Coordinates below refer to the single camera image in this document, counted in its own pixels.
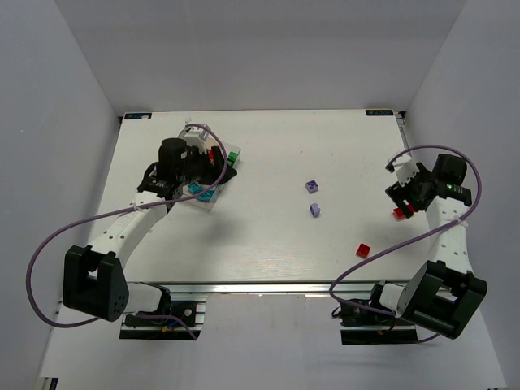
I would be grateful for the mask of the green sloped lego brick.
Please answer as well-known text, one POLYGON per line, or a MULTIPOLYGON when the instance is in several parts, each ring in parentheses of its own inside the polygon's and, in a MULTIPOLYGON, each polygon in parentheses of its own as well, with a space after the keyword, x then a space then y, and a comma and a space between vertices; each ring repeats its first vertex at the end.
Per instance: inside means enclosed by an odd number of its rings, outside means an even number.
POLYGON ((239 154, 235 152, 230 152, 227 156, 227 163, 230 167, 233 167, 236 163, 236 161, 239 158, 239 154))

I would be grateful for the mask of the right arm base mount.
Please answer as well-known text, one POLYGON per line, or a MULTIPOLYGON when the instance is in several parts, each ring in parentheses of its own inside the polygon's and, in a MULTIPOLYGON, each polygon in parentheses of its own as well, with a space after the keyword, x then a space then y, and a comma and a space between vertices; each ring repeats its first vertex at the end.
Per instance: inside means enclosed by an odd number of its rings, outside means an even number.
MULTIPOLYGON (((379 303, 382 288, 381 283, 340 283, 334 293, 342 300, 388 311, 379 303)), ((343 302, 337 304, 331 317, 339 322, 343 345, 413 345, 418 342, 416 327, 399 318, 343 302)))

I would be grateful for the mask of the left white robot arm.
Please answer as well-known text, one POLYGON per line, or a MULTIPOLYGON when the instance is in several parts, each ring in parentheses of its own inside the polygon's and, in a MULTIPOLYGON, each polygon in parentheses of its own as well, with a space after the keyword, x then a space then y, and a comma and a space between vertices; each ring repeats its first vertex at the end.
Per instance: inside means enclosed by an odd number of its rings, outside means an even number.
POLYGON ((162 141, 158 159, 143 175, 129 210, 86 246, 66 253, 63 304, 97 319, 114 322, 124 314, 160 319, 171 313, 166 288, 128 282, 124 268, 134 250, 172 207, 184 189, 199 183, 204 193, 236 175, 223 143, 208 146, 188 136, 162 141))

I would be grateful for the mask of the red 2x4 lego brick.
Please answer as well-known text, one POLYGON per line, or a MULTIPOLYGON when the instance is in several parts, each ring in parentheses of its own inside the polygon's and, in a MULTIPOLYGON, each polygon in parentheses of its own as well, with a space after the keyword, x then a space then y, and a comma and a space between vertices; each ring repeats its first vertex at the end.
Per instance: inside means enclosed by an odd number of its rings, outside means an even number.
POLYGON ((406 219, 406 215, 400 208, 396 208, 393 210, 393 215, 396 219, 406 219))

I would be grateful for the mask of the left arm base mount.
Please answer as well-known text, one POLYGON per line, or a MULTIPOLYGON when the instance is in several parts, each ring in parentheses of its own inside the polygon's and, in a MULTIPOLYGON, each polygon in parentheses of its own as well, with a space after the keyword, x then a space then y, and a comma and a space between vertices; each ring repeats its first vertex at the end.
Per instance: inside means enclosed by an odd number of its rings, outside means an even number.
POLYGON ((202 332, 206 298, 168 287, 131 282, 119 330, 121 340, 197 340, 202 332))

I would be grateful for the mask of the red square lego brick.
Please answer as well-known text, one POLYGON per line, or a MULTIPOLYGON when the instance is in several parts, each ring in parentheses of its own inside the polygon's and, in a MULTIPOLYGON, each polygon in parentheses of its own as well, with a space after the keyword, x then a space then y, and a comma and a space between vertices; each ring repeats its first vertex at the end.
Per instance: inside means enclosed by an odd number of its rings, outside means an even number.
POLYGON ((368 258, 371 252, 371 247, 369 245, 361 243, 356 251, 356 255, 360 258, 368 258))

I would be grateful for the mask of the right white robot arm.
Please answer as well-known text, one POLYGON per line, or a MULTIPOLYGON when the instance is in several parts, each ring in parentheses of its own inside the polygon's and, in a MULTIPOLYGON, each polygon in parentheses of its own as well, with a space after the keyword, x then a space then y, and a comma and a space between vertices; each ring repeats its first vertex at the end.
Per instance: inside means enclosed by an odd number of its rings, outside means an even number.
POLYGON ((473 205, 463 187, 464 158, 439 154, 432 169, 403 155, 386 166, 397 181, 386 194, 407 218, 423 211, 431 236, 427 260, 404 286, 384 283, 380 305, 408 323, 449 339, 458 338, 487 294, 475 276, 462 218, 473 205))

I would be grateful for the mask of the cyan 2x4 lego brick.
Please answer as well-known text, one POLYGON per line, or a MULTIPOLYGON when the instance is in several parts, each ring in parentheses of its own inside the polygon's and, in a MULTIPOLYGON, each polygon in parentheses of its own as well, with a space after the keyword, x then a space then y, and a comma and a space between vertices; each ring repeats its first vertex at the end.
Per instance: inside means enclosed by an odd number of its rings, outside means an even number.
POLYGON ((213 189, 203 188, 198 183, 191 183, 188 185, 188 191, 191 195, 197 195, 197 200, 200 202, 210 202, 215 194, 213 189))

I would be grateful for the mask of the purple lego brick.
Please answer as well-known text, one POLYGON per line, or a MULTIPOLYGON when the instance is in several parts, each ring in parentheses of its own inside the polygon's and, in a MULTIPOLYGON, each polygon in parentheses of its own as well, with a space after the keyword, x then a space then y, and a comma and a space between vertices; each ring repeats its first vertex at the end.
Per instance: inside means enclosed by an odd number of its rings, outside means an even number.
POLYGON ((310 180, 305 183, 305 188, 308 191, 308 193, 315 193, 319 190, 319 185, 315 180, 310 180))
POLYGON ((312 214, 312 216, 314 218, 317 218, 320 216, 320 213, 321 213, 321 208, 319 207, 319 204, 318 203, 312 203, 310 205, 310 213, 312 214))

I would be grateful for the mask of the red round lego piece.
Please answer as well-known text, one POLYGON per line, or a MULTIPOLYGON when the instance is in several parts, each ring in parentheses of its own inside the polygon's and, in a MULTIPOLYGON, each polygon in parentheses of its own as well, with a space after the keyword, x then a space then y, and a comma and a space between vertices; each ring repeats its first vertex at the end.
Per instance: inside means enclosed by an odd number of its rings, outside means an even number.
POLYGON ((218 147, 212 147, 211 149, 207 150, 208 159, 212 166, 215 165, 215 156, 216 156, 217 150, 218 150, 218 147))

